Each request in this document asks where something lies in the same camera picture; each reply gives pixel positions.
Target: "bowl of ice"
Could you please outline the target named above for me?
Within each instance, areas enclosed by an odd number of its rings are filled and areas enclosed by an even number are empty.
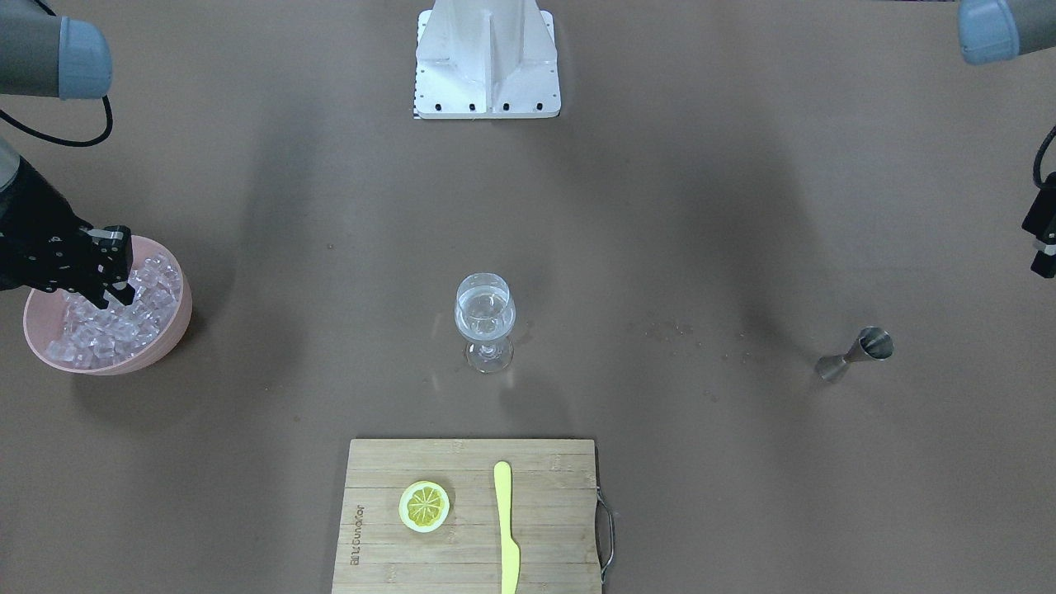
[[[191,290],[176,258],[156,241],[132,236],[135,287],[130,305],[99,310],[82,296],[33,290],[22,329],[33,353],[71,373],[117,375],[164,357],[187,331]]]

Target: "knife handle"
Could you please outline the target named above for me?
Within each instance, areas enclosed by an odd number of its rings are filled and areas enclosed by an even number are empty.
[[[498,504],[498,534],[505,540],[510,534],[510,507],[513,503],[513,478],[508,462],[497,462],[495,472],[495,502]]]

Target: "knife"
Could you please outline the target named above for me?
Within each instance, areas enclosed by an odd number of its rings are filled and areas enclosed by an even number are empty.
[[[498,542],[503,551],[503,594],[513,594],[521,575],[521,547],[510,534],[513,478],[509,462],[495,464],[495,502],[498,503]]]

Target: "pink bowl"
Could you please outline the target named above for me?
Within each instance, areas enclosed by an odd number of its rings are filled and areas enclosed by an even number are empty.
[[[176,342],[180,342],[180,339],[183,338],[184,332],[187,331],[187,324],[191,320],[191,287],[187,283],[187,276],[184,274],[183,268],[180,267],[180,262],[176,261],[175,256],[171,252],[156,241],[136,235],[132,236],[133,267],[139,267],[145,259],[158,252],[169,258],[169,263],[180,273],[184,285],[180,294],[180,299],[176,301],[176,313],[173,314],[172,319],[162,329],[162,332],[153,342],[148,345],[143,351],[139,351],[139,353],[110,367],[74,369],[72,364],[53,361],[44,355],[44,351],[52,340],[62,335],[62,321],[65,313],[65,301],[62,299],[63,292],[44,293],[43,291],[33,290],[30,292],[30,298],[25,300],[25,311],[22,314],[22,330],[25,332],[25,341],[30,344],[33,354],[55,369],[88,375],[119,375],[121,373],[129,373],[130,371],[143,369],[167,355],[176,346]]]

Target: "table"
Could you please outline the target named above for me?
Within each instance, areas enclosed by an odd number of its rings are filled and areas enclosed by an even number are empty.
[[[1051,591],[1056,284],[1019,224],[1056,52],[968,67],[954,3],[546,0],[559,118],[422,122],[427,1],[64,4],[114,135],[2,133],[195,310],[81,377],[0,294],[5,592],[328,592],[356,437],[597,440],[611,594]],[[477,271],[517,303],[493,376],[452,320]],[[894,356],[818,380],[868,324]]]

